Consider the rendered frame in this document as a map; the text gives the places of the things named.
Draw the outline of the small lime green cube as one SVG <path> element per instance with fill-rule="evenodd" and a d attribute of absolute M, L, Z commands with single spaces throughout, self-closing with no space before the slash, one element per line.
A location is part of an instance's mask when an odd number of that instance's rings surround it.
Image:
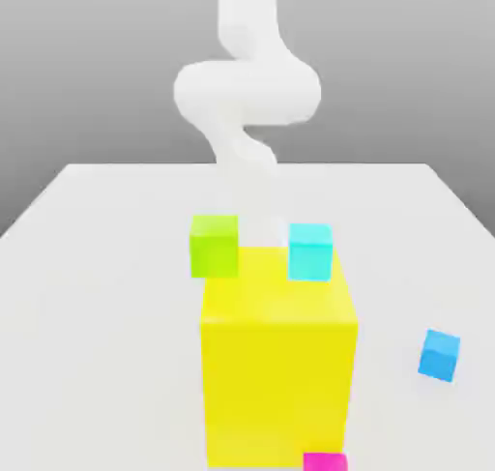
<path fill-rule="evenodd" d="M 193 278 L 234 278 L 238 275 L 238 217 L 194 215 L 189 232 Z"/>

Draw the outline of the small cyan cube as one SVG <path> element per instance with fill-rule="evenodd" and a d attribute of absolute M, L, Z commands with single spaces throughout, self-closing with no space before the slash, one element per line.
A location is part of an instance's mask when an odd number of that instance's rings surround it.
<path fill-rule="evenodd" d="M 326 223 L 289 225 L 288 278 L 328 282 L 332 277 L 333 231 Z"/>

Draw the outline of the small blue cube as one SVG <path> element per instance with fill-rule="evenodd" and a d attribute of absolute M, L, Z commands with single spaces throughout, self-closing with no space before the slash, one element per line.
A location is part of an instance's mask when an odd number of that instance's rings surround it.
<path fill-rule="evenodd" d="M 418 373 L 452 382 L 459 347 L 459 337 L 428 329 L 422 346 Z"/>

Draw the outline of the small magenta cube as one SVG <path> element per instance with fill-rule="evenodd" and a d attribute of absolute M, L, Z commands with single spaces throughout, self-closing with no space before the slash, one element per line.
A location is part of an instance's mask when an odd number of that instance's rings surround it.
<path fill-rule="evenodd" d="M 304 453 L 303 471 L 348 471 L 343 453 Z"/>

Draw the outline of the large yellow box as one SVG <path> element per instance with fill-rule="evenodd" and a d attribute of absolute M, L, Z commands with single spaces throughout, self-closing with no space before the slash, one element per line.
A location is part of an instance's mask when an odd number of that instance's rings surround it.
<path fill-rule="evenodd" d="M 243 248 L 205 282 L 201 361 L 213 468 L 298 467 L 343 448 L 358 317 L 339 262 L 327 282 L 287 277 L 284 248 Z"/>

